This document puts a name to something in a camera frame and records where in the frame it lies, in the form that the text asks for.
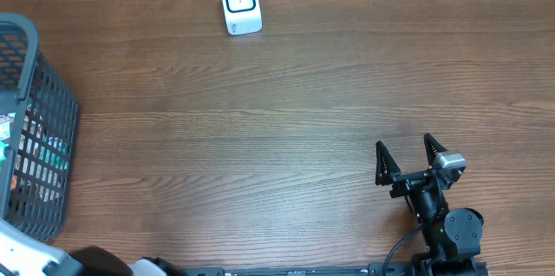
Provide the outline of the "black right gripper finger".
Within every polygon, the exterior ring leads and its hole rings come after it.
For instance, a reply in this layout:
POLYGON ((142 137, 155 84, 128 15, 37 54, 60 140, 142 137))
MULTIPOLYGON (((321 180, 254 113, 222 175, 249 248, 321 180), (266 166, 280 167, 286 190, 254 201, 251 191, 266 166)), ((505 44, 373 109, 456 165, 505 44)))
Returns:
POLYGON ((434 163, 435 157, 439 153, 446 152, 447 149, 444 148, 430 133, 426 133, 423 136, 424 145, 426 149, 426 155, 428 158, 428 165, 432 166, 434 163))
POLYGON ((402 171, 391 156, 387 147, 382 141, 375 144, 376 149, 376 172, 375 184, 386 186, 395 181, 395 177, 400 176, 402 171))

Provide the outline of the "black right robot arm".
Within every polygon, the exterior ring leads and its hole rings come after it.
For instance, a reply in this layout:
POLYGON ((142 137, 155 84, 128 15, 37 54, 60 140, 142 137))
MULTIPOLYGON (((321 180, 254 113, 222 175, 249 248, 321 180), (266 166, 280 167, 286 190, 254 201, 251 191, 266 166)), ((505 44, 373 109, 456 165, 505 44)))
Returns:
POLYGON ((375 144, 375 184, 390 186, 391 198, 402 197, 417 220, 417 228, 398 241, 374 272, 382 275, 487 275, 480 254, 483 216, 472 208, 451 209, 444 192, 467 167, 462 153, 444 148, 430 133, 423 136, 428 167, 404 174, 382 141, 375 144), (398 267, 390 264, 396 251, 421 234, 424 253, 414 254, 398 267))

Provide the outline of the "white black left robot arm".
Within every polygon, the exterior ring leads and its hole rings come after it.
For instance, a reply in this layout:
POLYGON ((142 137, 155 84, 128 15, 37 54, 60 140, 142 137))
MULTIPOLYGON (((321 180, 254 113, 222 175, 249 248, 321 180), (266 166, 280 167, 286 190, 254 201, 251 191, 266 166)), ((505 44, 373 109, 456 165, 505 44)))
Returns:
POLYGON ((60 248, 30 238, 5 220, 1 221, 2 276, 155 276, 184 273, 177 267, 151 259, 127 264, 97 246, 66 253, 60 248))

